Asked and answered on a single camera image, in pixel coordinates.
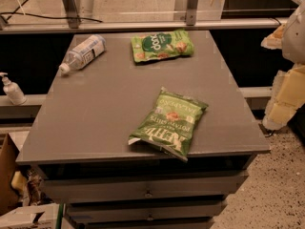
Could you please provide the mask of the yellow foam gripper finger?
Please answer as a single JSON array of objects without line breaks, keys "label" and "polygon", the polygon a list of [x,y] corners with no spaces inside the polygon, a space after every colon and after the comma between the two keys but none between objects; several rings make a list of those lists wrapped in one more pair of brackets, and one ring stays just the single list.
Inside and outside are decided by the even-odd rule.
[{"label": "yellow foam gripper finger", "polygon": [[262,42],[261,46],[266,49],[276,50],[282,49],[282,38],[285,26],[280,25],[275,31],[265,37]]},{"label": "yellow foam gripper finger", "polygon": [[273,82],[262,124],[268,130],[286,126],[305,104],[305,65],[294,64],[287,72],[278,71]]}]

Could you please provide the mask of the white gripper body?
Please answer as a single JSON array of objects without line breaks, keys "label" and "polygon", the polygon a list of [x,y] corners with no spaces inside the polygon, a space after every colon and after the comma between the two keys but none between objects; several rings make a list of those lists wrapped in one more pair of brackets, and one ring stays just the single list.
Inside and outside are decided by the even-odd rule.
[{"label": "white gripper body", "polygon": [[305,1],[289,17],[282,37],[283,57],[305,64]]}]

